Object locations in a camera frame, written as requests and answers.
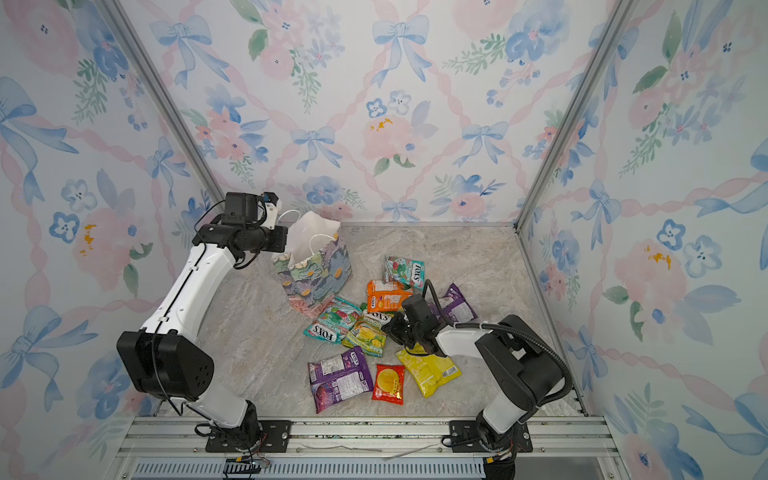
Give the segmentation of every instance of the red candy packet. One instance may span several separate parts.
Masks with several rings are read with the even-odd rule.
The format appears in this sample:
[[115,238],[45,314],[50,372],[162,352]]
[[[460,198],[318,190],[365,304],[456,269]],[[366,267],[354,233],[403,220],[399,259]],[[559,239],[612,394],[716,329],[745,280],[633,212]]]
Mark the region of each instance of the red candy packet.
[[377,365],[376,370],[372,399],[402,405],[402,384],[406,378],[406,368],[403,365]]

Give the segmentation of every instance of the gift bag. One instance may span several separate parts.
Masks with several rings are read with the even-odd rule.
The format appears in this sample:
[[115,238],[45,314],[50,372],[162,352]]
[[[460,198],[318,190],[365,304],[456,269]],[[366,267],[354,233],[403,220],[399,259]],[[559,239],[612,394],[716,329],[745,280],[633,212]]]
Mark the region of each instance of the gift bag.
[[311,319],[323,312],[352,274],[340,226],[308,212],[288,229],[285,252],[272,255],[291,306]]

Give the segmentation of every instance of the white rope handle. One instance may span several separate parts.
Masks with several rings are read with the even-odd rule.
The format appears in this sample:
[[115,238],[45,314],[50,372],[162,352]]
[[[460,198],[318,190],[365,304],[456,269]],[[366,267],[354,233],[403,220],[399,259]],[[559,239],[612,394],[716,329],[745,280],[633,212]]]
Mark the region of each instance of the white rope handle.
[[281,219],[281,218],[283,218],[283,215],[285,215],[285,214],[289,214],[289,213],[291,213],[291,212],[296,212],[297,214],[299,214],[299,218],[301,218],[301,212],[299,212],[298,210],[296,210],[296,209],[293,209],[293,210],[286,210],[286,211],[284,211],[284,212],[282,212],[282,213],[280,214],[280,216],[277,218],[277,222],[275,222],[275,223],[279,223],[279,222],[280,222],[280,219]]
[[315,233],[314,235],[312,235],[312,236],[310,237],[310,252],[312,252],[312,255],[314,255],[314,254],[315,254],[315,250],[312,250],[312,240],[313,240],[315,237],[328,237],[328,238],[330,238],[331,240],[335,240],[335,239],[336,239],[336,238],[334,238],[334,237],[331,237],[330,235],[325,235],[324,233]]

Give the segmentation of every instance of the vent grille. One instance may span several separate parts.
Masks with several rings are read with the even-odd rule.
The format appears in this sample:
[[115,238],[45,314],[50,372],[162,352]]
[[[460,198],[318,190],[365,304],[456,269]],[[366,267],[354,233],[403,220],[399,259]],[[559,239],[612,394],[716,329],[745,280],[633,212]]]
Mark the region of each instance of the vent grille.
[[[132,478],[230,478],[248,467],[223,458],[142,458]],[[275,458],[253,478],[485,478],[482,460],[475,458]]]

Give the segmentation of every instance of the floral wallpaper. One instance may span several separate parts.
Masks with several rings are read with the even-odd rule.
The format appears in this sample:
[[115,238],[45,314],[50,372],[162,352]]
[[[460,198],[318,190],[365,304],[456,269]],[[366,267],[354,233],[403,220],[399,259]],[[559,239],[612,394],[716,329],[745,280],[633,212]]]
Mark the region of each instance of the floral wallpaper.
[[224,189],[406,223],[517,217],[614,2],[122,4]]
[[638,2],[523,225],[634,480],[768,478],[766,20]]
[[210,198],[91,2],[3,0],[0,43],[0,477],[101,478],[156,405],[114,345]]

